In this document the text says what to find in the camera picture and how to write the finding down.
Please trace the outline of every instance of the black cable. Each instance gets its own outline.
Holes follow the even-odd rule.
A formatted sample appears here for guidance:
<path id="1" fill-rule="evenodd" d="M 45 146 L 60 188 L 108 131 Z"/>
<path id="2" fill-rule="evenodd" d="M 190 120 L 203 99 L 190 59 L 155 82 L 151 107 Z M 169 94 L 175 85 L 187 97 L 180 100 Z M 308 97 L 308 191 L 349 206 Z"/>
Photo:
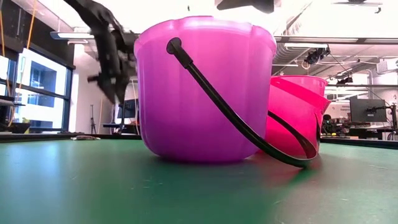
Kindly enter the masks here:
<path id="1" fill-rule="evenodd" d="M 214 87 L 209 83 L 209 81 L 203 76 L 198 68 L 193 64 L 193 60 L 182 48 L 182 42 L 178 37 L 175 37 L 169 41 L 167 44 L 167 52 L 175 56 L 175 58 L 181 63 L 182 67 L 187 69 L 192 77 L 197 81 L 200 87 L 209 96 L 212 102 L 217 106 L 217 108 L 224 114 L 224 116 L 234 125 L 234 127 L 243 134 L 249 141 L 256 145 L 259 149 L 263 150 L 268 155 L 272 156 L 274 159 L 282 161 L 286 164 L 290 164 L 295 167 L 305 168 L 309 165 L 309 162 L 317 156 L 317 151 L 314 145 L 302 136 L 297 130 L 295 130 L 291 125 L 289 125 L 282 118 L 278 117 L 276 114 L 268 111 L 268 116 L 277 121 L 279 124 L 283 125 L 294 137 L 299 141 L 300 145 L 303 147 L 305 154 L 308 159 L 301 159 L 292 157 L 267 143 L 263 137 L 259 136 L 255 131 L 253 131 L 240 117 L 237 115 L 233 109 L 225 102 L 221 95 L 214 89 Z M 317 134 L 318 141 L 320 140 L 320 127 L 319 120 L 317 119 Z"/>
<path id="2" fill-rule="evenodd" d="M 345 67 L 337 60 L 337 58 L 335 58 L 335 56 L 333 56 L 333 55 L 331 54 L 331 52 L 329 52 L 329 54 L 330 54 L 330 56 L 331 56 L 333 59 L 335 59 L 335 61 L 337 62 L 337 64 L 339 64 L 339 65 L 343 68 L 343 70 L 344 70 L 345 72 L 348 72 L 348 70 L 345 69 Z"/>

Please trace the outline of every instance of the computer monitor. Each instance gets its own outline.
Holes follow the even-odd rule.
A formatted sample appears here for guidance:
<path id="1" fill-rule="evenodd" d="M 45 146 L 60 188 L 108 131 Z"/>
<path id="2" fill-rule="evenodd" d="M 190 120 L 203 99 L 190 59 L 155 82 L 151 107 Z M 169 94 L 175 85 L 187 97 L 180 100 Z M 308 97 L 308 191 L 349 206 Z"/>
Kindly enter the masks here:
<path id="1" fill-rule="evenodd" d="M 118 118 L 122 118 L 123 105 L 119 105 Z M 124 101 L 124 118 L 136 117 L 136 99 Z"/>
<path id="2" fill-rule="evenodd" d="M 386 109 L 377 109 L 370 111 L 372 108 L 381 108 L 386 105 L 384 100 L 369 99 L 349 99 L 349 109 L 351 110 L 352 122 L 386 122 Z"/>

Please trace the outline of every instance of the desk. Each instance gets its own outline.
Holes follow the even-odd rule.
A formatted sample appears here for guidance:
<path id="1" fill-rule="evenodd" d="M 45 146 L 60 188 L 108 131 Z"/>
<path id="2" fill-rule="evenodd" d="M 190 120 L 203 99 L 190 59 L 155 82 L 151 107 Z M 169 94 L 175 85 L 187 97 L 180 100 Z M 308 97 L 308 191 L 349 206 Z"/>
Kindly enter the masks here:
<path id="1" fill-rule="evenodd" d="M 350 136 L 358 136 L 360 139 L 377 138 L 383 140 L 383 133 L 393 132 L 391 127 L 378 127 L 378 128 L 350 128 Z"/>
<path id="2" fill-rule="evenodd" d="M 320 148 L 300 171 L 170 163 L 140 140 L 2 143 L 0 223 L 396 223 L 398 151 Z"/>
<path id="3" fill-rule="evenodd" d="M 103 124 L 104 128 L 120 128 L 120 124 L 109 123 Z M 121 134 L 138 134 L 137 129 L 139 130 L 139 124 L 124 124 Z"/>

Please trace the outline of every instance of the plastic bucket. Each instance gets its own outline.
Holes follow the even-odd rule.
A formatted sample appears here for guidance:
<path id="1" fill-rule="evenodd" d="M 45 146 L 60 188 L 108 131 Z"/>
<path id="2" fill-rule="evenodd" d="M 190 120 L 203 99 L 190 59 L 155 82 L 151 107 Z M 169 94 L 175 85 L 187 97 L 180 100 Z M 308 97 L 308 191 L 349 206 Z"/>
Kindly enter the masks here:
<path id="1" fill-rule="evenodd" d="M 319 151 L 322 116 L 330 104 L 323 95 L 327 81 L 310 76 L 271 78 L 269 111 L 288 122 Z M 267 120 L 266 141 L 291 156 L 305 157 L 293 135 L 272 118 Z"/>
<path id="2" fill-rule="evenodd" d="M 186 17 L 149 28 L 135 43 L 141 135 L 146 146 L 178 161 L 232 162 L 253 155 L 257 148 L 167 53 L 167 42 L 173 37 L 181 38 L 195 65 L 232 109 L 261 136 L 266 131 L 276 50 L 273 36 L 248 23 Z"/>

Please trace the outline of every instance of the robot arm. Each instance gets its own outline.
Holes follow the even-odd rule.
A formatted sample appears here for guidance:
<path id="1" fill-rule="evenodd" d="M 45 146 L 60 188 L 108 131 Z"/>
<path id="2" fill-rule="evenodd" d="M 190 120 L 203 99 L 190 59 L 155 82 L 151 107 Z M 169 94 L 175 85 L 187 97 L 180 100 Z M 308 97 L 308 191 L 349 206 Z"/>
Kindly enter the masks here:
<path id="1" fill-rule="evenodd" d="M 108 8 L 98 2 L 64 1 L 79 14 L 95 38 L 101 72 L 98 76 L 89 77 L 88 81 L 97 81 L 101 91 L 112 103 L 115 104 L 115 95 L 123 103 L 130 77 L 136 74 L 133 67 L 135 58 L 131 57 L 134 55 L 135 35 L 134 40 L 126 41 L 122 25 Z"/>

